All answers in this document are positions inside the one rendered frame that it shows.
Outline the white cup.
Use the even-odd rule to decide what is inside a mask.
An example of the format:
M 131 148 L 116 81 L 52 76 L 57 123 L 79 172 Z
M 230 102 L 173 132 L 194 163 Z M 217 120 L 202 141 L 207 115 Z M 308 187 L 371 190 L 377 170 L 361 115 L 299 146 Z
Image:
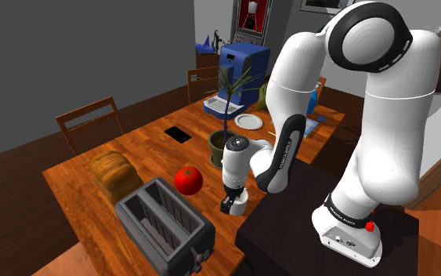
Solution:
M 242 216 L 248 203 L 248 189 L 244 188 L 239 196 L 236 196 L 233 204 L 230 206 L 229 214 L 231 216 Z

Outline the red tomato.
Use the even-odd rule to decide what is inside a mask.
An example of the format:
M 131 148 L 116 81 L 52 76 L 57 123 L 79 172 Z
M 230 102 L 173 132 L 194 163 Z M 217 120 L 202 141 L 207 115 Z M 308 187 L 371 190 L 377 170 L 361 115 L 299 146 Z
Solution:
M 175 175 L 175 187 L 184 195 L 196 194 L 202 188 L 203 182 L 201 172 L 193 166 L 184 167 Z

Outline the potted plant in green pot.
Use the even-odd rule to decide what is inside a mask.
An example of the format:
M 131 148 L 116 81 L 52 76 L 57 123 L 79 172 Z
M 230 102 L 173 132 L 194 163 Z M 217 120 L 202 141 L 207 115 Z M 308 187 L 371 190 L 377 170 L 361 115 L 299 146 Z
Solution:
M 237 133 L 228 129 L 228 121 L 232 118 L 234 111 L 229 111 L 232 105 L 231 100 L 235 94 L 242 95 L 242 92 L 254 90 L 254 88 L 242 88 L 242 85 L 248 84 L 261 77 L 260 74 L 251 74 L 249 67 L 239 78 L 230 77 L 232 67 L 221 66 L 219 68 L 219 88 L 216 90 L 219 94 L 204 101 L 204 107 L 208 113 L 213 111 L 216 118 L 223 120 L 222 130 L 216 130 L 208 137 L 208 146 L 211 150 L 210 161 L 217 169 L 222 168 L 223 150 L 228 139 L 237 136 Z M 207 91 L 206 94 L 215 93 L 215 90 Z

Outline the dark robot stand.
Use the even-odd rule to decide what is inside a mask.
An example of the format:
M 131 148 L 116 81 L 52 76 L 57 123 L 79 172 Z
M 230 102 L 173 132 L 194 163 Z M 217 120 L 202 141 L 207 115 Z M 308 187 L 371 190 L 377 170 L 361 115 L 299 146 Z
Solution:
M 312 212 L 338 179 L 295 160 L 286 189 L 267 194 L 237 231 L 235 245 L 251 276 L 418 276 L 417 219 L 396 206 L 379 205 L 380 263 L 367 268 L 321 244 Z

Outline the white plate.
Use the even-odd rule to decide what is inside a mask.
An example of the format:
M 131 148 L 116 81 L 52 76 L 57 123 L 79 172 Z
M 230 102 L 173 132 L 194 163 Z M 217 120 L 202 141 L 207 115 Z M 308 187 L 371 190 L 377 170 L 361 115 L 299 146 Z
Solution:
M 235 117 L 234 122 L 237 126 L 246 130 L 256 130 L 263 126 L 262 119 L 254 114 L 239 114 Z

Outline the dark grey toaster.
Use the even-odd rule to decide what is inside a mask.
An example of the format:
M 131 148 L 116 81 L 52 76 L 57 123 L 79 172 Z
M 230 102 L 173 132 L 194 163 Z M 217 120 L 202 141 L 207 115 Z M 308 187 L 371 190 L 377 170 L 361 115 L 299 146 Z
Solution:
M 122 198 L 114 211 L 158 276 L 197 274 L 214 252 L 214 225 L 160 177 Z

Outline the black phone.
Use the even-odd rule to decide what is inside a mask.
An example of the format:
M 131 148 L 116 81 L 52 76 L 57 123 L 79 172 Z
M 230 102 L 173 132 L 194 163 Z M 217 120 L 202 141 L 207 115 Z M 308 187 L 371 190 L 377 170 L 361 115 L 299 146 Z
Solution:
M 167 135 L 169 135 L 172 139 L 177 141 L 178 143 L 185 143 L 187 140 L 191 138 L 191 135 L 185 133 L 183 130 L 178 128 L 177 126 L 172 126 L 164 131 Z

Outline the wooden dining table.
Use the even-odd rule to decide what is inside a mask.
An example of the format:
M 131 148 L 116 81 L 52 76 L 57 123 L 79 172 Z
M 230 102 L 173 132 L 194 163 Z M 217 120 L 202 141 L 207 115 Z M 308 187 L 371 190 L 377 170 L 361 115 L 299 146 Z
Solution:
M 172 126 L 191 138 L 178 143 L 164 132 Z M 43 172 L 99 276 L 157 276 L 93 181 L 89 163 L 106 151 L 123 154 L 145 182 L 161 177 L 173 183 L 181 168 L 199 169 L 204 185 L 187 201 L 213 223 L 216 233 L 215 251 L 198 276 L 232 276 L 244 259 L 234 241 L 246 218 L 219 210 L 226 192 L 221 170 L 210 163 L 208 137 L 221 128 L 222 121 L 205 113 L 197 101 Z

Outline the green bag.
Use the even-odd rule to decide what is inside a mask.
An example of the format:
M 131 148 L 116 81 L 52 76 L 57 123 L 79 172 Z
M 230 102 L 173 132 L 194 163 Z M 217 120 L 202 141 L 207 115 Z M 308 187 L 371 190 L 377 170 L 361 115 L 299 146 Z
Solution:
M 267 111 L 267 105 L 266 105 L 266 90 L 267 90 L 267 83 L 264 83 L 258 93 L 258 103 L 257 103 L 257 110 L 258 111 Z

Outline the blue book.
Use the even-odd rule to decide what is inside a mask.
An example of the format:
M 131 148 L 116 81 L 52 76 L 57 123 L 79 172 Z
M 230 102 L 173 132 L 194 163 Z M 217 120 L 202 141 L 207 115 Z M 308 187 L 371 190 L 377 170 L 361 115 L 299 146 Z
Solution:
M 307 118 L 305 120 L 305 132 L 304 132 L 304 137 L 306 138 L 307 136 L 309 136 L 312 131 L 318 126 L 319 122 L 314 121 L 310 118 Z

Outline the blue spray bottle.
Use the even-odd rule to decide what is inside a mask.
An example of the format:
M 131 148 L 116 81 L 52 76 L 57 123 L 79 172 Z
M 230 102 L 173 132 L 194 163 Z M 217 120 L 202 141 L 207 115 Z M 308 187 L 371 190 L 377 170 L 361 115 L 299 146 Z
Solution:
M 316 85 L 316 88 L 311 93 L 311 96 L 309 99 L 309 105 L 307 107 L 307 114 L 312 114 L 315 109 L 316 103 L 318 101 L 318 88 L 319 87 L 320 87 L 319 85 Z

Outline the brown bread loaf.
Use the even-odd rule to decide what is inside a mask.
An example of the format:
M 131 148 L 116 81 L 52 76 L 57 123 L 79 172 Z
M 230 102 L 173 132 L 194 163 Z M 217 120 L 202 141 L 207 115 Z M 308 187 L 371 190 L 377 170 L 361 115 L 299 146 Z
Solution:
M 93 181 L 112 206 L 144 185 L 135 167 L 117 151 L 98 154 L 89 165 Z

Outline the blue coffee machine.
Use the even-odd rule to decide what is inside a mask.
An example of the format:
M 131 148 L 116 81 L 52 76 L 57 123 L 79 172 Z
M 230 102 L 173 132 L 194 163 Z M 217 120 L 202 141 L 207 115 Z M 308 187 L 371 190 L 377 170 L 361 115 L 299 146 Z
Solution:
M 203 102 L 204 111 L 230 120 L 256 103 L 269 55 L 269 48 L 256 44 L 224 45 L 219 58 L 219 93 Z

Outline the wooden cabinet with blue figure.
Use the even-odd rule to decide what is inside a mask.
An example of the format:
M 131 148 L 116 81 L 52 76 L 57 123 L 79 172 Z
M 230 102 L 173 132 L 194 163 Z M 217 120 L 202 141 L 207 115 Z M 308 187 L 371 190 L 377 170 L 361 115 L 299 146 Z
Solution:
M 213 39 L 207 36 L 203 44 L 195 44 L 196 69 L 215 67 L 219 64 L 220 42 L 222 42 L 222 39 L 219 38 L 218 31 L 215 30 Z

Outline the grey framed wall picture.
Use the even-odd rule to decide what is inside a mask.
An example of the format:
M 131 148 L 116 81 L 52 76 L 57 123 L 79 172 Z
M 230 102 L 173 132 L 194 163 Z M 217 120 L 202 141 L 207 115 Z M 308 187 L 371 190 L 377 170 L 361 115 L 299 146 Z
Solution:
M 299 10 L 335 15 L 357 0 L 302 0 Z

